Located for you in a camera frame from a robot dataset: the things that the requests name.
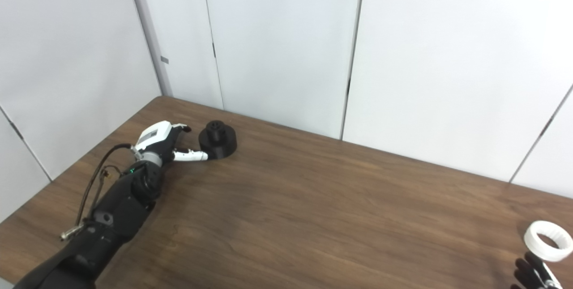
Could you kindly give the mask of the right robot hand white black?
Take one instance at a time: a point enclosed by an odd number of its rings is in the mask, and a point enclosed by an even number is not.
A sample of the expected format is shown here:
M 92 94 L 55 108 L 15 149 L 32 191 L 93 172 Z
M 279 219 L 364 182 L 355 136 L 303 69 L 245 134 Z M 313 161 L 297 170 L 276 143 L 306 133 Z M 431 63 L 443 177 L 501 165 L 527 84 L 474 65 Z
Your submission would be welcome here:
M 562 289 L 548 265 L 532 252 L 528 251 L 522 258 L 515 260 L 513 276 L 517 284 L 510 285 L 510 289 Z

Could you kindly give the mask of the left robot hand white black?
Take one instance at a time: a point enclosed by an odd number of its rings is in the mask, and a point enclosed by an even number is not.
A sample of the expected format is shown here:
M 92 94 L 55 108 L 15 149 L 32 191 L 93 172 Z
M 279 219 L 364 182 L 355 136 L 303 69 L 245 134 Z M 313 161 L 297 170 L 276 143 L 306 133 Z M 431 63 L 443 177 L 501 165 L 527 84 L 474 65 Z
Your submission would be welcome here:
M 149 126 L 133 146 L 137 161 L 152 162 L 159 167 L 170 162 L 207 161 L 209 156 L 206 152 L 177 148 L 180 133 L 191 130 L 186 124 L 172 124 L 165 120 Z

